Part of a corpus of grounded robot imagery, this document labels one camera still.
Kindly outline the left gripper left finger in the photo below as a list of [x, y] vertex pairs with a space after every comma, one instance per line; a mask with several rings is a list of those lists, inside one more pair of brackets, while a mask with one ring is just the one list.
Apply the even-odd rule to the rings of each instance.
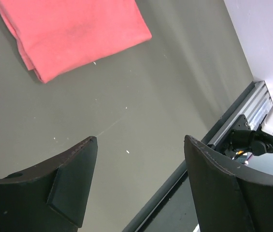
[[87, 137], [0, 178], [0, 232], [76, 232], [82, 227], [98, 152]]

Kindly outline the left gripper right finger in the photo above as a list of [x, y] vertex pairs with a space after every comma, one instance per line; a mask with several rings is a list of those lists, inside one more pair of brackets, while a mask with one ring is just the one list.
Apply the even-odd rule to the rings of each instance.
[[184, 153], [202, 232], [273, 232], [273, 175], [240, 164], [190, 135]]

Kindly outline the salmon pink t shirt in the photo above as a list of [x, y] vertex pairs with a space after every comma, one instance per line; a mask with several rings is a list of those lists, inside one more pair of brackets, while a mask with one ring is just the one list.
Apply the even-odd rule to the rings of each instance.
[[0, 15], [43, 83], [152, 37], [133, 0], [0, 0]]

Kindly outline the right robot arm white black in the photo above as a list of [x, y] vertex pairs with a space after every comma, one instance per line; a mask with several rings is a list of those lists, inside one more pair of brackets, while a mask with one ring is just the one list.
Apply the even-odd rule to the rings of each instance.
[[254, 156], [273, 153], [273, 106], [257, 130], [231, 129], [222, 143], [222, 150], [235, 152], [233, 160], [245, 153]]

